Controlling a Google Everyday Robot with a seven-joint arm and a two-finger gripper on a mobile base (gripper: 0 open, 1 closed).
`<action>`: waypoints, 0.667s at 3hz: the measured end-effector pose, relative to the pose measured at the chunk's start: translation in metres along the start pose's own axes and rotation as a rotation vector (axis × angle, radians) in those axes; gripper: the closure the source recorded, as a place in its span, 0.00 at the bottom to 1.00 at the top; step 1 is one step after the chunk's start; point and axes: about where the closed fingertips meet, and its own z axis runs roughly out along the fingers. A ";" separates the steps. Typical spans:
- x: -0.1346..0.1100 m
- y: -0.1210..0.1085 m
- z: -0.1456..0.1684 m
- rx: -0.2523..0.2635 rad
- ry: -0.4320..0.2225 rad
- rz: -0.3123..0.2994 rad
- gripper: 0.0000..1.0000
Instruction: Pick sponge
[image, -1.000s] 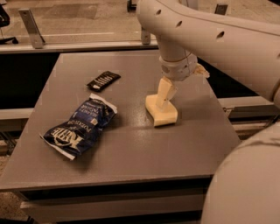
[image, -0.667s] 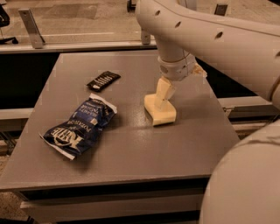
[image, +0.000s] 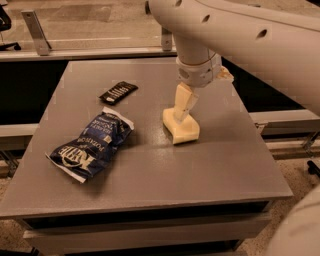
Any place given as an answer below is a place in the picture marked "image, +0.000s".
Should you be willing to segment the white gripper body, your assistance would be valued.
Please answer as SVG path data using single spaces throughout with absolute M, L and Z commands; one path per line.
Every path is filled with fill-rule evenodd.
M 179 79 L 186 85 L 194 88 L 203 88 L 211 83 L 221 71 L 221 56 L 214 54 L 203 64 L 184 64 L 179 58 L 178 65 Z

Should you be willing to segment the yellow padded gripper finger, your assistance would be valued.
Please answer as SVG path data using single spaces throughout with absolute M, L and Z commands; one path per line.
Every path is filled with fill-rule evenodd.
M 218 78 L 219 79 L 225 79 L 225 80 L 228 80 L 228 81 L 231 81 L 231 82 L 234 81 L 234 76 L 224 66 L 222 66 L 220 68 L 220 72 L 218 73 Z
M 174 104 L 174 118 L 178 123 L 182 123 L 186 119 L 198 99 L 199 95 L 185 83 L 181 82 L 177 86 Z

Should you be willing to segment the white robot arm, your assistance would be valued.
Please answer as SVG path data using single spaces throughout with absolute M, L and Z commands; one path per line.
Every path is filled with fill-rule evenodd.
M 320 115 L 320 21 L 227 0 L 149 0 L 173 33 L 182 81 L 209 84 L 216 54 Z

